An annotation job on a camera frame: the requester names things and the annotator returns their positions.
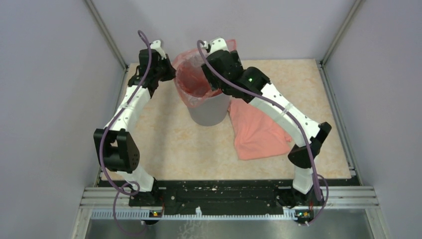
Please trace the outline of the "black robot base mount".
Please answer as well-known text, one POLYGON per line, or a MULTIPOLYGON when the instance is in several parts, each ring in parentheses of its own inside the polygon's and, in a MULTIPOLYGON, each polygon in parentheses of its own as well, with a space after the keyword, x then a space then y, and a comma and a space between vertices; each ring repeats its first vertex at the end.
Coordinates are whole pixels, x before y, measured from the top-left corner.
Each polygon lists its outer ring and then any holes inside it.
POLYGON ((152 208, 153 215, 205 216, 281 215, 288 209, 322 206, 313 190, 293 189, 292 180, 158 180, 150 192, 129 196, 132 208, 152 208))

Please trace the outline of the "translucent red trash bag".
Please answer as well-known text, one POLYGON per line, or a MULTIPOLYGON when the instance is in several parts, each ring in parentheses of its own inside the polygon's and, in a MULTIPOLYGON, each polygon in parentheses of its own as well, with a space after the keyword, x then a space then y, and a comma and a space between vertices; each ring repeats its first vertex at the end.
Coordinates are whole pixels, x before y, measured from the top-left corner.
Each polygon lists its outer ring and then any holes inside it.
POLYGON ((203 64, 204 61, 196 48, 180 53, 172 62, 176 70, 176 90, 189 108, 196 108, 205 100, 222 93, 221 90, 211 89, 202 71, 203 64))

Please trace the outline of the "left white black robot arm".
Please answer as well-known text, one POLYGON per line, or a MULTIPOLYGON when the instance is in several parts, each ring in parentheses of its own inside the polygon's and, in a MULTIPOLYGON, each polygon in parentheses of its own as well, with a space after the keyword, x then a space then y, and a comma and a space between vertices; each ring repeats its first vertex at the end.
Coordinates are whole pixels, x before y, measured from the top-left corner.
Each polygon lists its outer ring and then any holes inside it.
POLYGON ((132 196, 141 193, 141 200, 148 206, 158 203, 160 193, 153 188, 154 177, 139 165, 140 152, 130 132, 134 130, 159 82, 172 80, 175 73, 168 55, 160 47, 140 50, 139 65, 128 81, 121 105, 106 126, 94 132, 96 152, 102 169, 122 176, 126 185, 132 188, 131 192, 125 194, 132 196))

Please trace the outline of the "grey plastic trash bin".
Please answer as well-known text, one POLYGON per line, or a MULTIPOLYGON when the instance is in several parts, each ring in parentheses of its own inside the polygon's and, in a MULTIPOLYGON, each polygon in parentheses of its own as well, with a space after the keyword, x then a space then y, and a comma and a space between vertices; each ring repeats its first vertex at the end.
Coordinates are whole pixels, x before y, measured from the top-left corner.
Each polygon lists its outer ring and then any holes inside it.
POLYGON ((230 96, 219 94, 205 99, 195 107, 188 107, 191 119, 201 126, 214 126, 221 123, 227 115, 230 96))

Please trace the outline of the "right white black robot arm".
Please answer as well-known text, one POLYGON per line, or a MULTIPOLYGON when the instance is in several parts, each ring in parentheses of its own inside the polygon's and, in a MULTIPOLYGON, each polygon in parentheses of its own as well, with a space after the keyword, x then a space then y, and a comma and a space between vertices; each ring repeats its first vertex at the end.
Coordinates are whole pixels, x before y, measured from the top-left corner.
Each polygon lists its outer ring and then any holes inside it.
POLYGON ((322 199, 315 159, 332 127, 327 122, 318 123, 304 115, 289 102, 261 70, 244 69, 237 51, 217 50, 209 56, 200 53, 204 60, 203 72, 213 89, 242 99, 259 109, 284 129, 295 145, 288 159, 295 166, 292 199, 305 205, 312 199, 322 199))

